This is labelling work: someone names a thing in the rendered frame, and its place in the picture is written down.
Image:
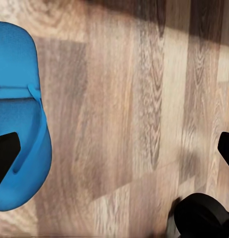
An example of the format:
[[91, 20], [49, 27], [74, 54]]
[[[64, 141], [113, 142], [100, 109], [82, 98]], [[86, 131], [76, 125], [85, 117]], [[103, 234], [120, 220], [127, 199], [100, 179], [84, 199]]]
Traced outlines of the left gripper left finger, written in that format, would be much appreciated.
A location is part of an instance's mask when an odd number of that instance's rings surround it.
[[0, 136], [0, 183], [20, 151], [21, 144], [16, 132]]

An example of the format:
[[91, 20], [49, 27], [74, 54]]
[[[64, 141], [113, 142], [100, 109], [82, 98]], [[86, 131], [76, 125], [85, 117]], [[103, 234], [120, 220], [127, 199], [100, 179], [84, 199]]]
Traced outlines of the sandal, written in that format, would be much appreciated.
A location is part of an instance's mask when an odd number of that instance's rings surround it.
[[32, 36], [0, 21], [0, 136], [16, 132], [21, 151], [0, 183], [0, 212], [27, 203], [42, 187], [52, 161]]

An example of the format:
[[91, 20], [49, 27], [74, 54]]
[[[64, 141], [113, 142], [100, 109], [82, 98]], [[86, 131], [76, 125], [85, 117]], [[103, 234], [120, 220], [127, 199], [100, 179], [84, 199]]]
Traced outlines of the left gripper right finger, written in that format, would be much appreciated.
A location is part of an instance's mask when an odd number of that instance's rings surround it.
[[218, 151], [229, 165], [229, 133], [222, 132], [219, 138]]

